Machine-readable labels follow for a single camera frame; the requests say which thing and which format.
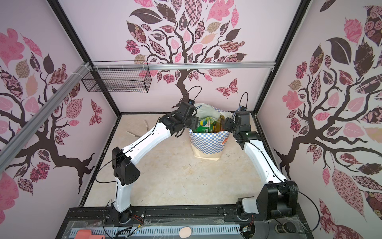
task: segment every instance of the pink wall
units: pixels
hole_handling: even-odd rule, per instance
[[[46,1],[0,5],[2,148],[82,60]],[[0,175],[2,238],[56,236],[68,208],[78,205],[115,120],[102,93],[88,93],[82,83],[71,91]]]
[[[316,239],[380,238],[381,19],[377,0],[313,1],[259,113],[283,173],[320,206]]]
[[[151,63],[187,63],[191,54],[192,61],[195,61],[196,56],[204,47],[206,49],[196,62],[204,62],[205,58],[215,56],[216,51],[219,51],[219,54],[216,53],[218,58],[212,59],[212,62],[217,62],[223,56],[242,61],[274,61],[300,0],[196,0],[187,2],[195,3],[195,8],[200,11],[195,15],[188,14],[191,12],[188,10],[192,6],[187,5],[184,0],[117,0],[113,4],[101,0],[66,0],[61,1],[61,5],[93,61],[134,60],[136,58],[149,62],[155,61]],[[141,11],[157,14],[160,20],[152,17],[146,19],[140,14]],[[176,30],[180,36],[178,37],[174,30],[171,31],[167,28],[167,32],[165,32],[161,28],[163,26],[175,28],[183,13],[185,13],[187,22],[191,22],[190,31],[178,28]],[[171,17],[166,19],[163,17],[166,14]],[[141,42],[131,35],[131,32],[136,34],[134,24],[138,25],[137,34],[139,36],[144,34],[140,39]],[[220,37],[220,29],[224,24],[227,24],[227,28]],[[192,41],[191,34],[195,33],[199,37],[195,37]],[[153,34],[162,36],[166,34],[169,37],[168,46],[165,39],[155,38],[152,36]],[[228,42],[235,46],[223,45]],[[154,49],[156,44],[161,45],[163,50],[160,47]],[[149,56],[147,47],[162,59]],[[170,50],[172,53],[177,53],[170,57]],[[152,83],[148,93],[111,93],[111,95],[121,111],[171,111],[171,107],[186,94],[188,89],[200,85],[203,87],[203,91],[198,96],[197,102],[233,111],[237,109],[241,95],[245,91],[250,91],[248,107],[253,109],[264,79],[268,75],[268,70],[268,68],[229,69],[222,74],[207,70],[193,71],[192,74],[198,77],[197,80],[188,78],[190,71],[181,71],[179,78],[176,77],[175,70],[161,72],[162,76],[169,75],[167,80],[158,78],[158,71],[152,71]],[[237,85],[229,88],[234,79],[237,79]],[[226,92],[226,96],[217,89]]]

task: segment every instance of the floor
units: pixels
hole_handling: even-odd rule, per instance
[[[123,148],[151,129],[159,114],[123,115],[102,165],[109,162],[115,147]],[[252,130],[256,130],[251,118]],[[131,193],[134,206],[234,204],[240,197],[257,196],[263,185],[249,157],[232,135],[218,161],[194,157],[189,133],[162,141],[137,164],[141,175]],[[113,181],[112,165],[97,175],[99,181]],[[115,199],[115,183],[94,182],[85,206],[105,206]]]

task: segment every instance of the aluminum rail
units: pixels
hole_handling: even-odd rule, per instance
[[[36,131],[43,125],[45,120],[53,113],[57,106],[64,100],[65,96],[76,86],[76,84],[89,72],[89,63],[83,63],[65,81],[57,92],[40,108],[20,130],[18,134],[1,150],[0,173],[10,164],[20,150],[27,144]]]
[[[142,64],[108,65],[107,62],[98,63],[93,68],[97,69],[128,69],[147,67]],[[221,62],[221,63],[174,63],[174,64],[149,64],[150,70],[187,70],[187,69],[221,69],[221,68],[273,68],[275,62]]]

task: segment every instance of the butterfly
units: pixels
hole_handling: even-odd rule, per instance
[[[100,115],[104,110],[100,106],[97,106],[97,104],[93,100],[91,101],[94,115],[90,118],[89,125],[94,125],[95,123],[99,124],[102,122],[102,118]]]
[[[230,83],[230,86],[228,88],[218,87],[218,88],[216,88],[216,90],[223,93],[223,96],[226,96],[228,99],[228,96],[231,94],[231,92],[232,93],[238,93],[238,88],[236,87],[237,84],[238,84],[238,81],[236,78]]]

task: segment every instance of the black wire mesh basket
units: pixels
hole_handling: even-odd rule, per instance
[[[94,66],[82,79],[87,91],[102,91],[103,86],[97,83],[102,80],[109,92],[149,92],[151,75],[147,61],[123,62],[134,62],[134,64]]]

